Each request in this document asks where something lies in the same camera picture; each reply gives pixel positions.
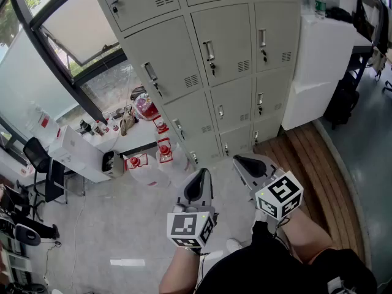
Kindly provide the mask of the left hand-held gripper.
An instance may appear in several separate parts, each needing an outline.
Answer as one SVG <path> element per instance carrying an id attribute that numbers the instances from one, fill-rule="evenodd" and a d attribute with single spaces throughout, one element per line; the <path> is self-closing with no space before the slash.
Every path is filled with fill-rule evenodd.
<path id="1" fill-rule="evenodd" d="M 213 185 L 209 170 L 201 168 L 188 176 L 183 194 L 189 202 L 211 203 Z M 203 248 L 217 224 L 218 215 L 213 206 L 176 203 L 167 214 L 167 238 L 176 247 Z"/>

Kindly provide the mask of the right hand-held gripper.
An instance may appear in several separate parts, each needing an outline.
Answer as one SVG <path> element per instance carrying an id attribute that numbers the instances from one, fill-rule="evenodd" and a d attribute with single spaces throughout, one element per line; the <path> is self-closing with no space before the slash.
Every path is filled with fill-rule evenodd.
<path id="1" fill-rule="evenodd" d="M 237 154 L 233 157 L 233 166 L 250 190 L 258 186 L 259 178 L 267 178 L 277 169 L 275 162 L 259 154 Z M 281 169 L 255 192 L 256 207 L 277 221 L 291 214 L 302 200 L 303 186 L 291 171 Z"/>

